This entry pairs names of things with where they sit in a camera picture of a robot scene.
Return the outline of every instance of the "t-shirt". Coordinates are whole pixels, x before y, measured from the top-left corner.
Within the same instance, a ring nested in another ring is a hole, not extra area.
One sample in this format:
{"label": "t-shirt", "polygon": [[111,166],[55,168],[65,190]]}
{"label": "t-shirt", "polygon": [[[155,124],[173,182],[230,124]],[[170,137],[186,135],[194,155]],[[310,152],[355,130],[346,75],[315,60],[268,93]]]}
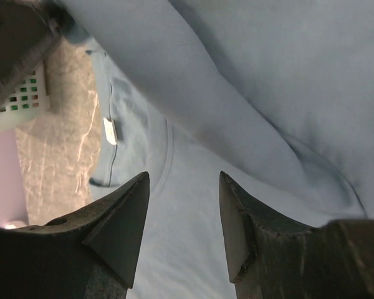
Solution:
{"label": "t-shirt", "polygon": [[309,225],[374,218],[374,1],[64,2],[118,135],[92,192],[151,177],[128,298],[235,297],[220,170]]}

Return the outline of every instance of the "pink wall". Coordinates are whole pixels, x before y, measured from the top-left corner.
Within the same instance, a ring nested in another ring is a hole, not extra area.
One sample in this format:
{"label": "pink wall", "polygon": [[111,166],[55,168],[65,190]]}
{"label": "pink wall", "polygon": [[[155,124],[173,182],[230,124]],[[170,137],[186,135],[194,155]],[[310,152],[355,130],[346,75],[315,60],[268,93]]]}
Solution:
{"label": "pink wall", "polygon": [[14,130],[0,133],[0,227],[10,221],[28,223]]}

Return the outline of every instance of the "blue fabric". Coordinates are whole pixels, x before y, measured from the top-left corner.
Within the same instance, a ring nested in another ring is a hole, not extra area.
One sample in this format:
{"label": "blue fabric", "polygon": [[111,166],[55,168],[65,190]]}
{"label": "blue fabric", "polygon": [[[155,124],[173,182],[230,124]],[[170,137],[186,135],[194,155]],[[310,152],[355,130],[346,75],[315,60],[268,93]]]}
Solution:
{"label": "blue fabric", "polygon": [[220,170],[309,225],[374,218],[374,0],[64,2],[119,139],[92,192],[151,176],[128,298],[235,297]]}

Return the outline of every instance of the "marble floor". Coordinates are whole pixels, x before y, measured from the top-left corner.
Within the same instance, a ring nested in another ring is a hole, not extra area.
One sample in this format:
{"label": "marble floor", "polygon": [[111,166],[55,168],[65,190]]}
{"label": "marble floor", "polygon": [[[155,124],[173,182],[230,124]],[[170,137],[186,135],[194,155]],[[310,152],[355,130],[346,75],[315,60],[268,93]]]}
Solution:
{"label": "marble floor", "polygon": [[63,41],[46,62],[50,110],[17,128],[30,224],[45,224],[91,202],[100,110],[90,58]]}

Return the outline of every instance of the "plastic basket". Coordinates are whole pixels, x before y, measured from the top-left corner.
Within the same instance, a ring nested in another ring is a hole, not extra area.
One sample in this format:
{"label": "plastic basket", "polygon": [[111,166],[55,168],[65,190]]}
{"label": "plastic basket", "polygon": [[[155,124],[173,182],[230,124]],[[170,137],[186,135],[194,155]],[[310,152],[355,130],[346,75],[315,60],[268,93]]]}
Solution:
{"label": "plastic basket", "polygon": [[16,87],[0,108],[0,132],[32,120],[49,108],[44,67],[40,64]]}

